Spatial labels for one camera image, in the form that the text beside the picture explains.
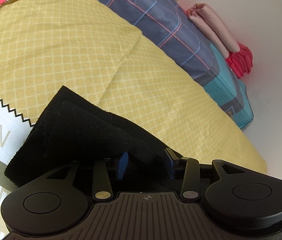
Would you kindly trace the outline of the black knit pants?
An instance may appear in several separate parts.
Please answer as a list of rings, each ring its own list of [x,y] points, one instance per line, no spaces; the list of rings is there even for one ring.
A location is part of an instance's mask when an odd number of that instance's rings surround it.
[[[119,115],[106,112],[67,87],[61,87],[40,115],[27,139],[5,169],[17,186],[60,167],[72,167],[79,180],[92,181],[95,164],[103,158],[129,154],[116,191],[180,191],[169,179],[165,162],[168,146]]]

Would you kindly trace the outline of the purple plaid folded duvet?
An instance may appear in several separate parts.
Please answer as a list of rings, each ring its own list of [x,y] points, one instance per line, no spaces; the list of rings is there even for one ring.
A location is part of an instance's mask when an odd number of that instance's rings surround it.
[[[245,84],[176,0],[99,0],[142,31],[245,129],[254,118]]]

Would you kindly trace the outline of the pink folded blanket stack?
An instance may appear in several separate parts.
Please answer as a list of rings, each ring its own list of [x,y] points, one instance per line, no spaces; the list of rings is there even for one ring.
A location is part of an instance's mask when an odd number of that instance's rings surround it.
[[[196,3],[186,11],[188,19],[218,49],[224,59],[240,51],[233,33],[219,15],[206,3]]]

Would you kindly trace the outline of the red folded clothes stack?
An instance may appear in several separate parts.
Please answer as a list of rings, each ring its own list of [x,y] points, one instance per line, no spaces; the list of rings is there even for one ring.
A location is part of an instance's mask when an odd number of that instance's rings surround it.
[[[238,43],[240,51],[233,53],[230,52],[229,56],[225,59],[233,73],[241,79],[245,74],[250,74],[253,67],[253,54],[250,49]]]

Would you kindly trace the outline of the yellow quilted blanket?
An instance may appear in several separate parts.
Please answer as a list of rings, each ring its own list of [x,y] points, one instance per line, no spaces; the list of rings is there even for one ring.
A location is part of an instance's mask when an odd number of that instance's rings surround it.
[[[267,171],[204,89],[99,1],[7,0],[0,4],[0,207],[15,189],[7,164],[62,86],[201,163]],[[0,239],[7,233],[0,214]]]

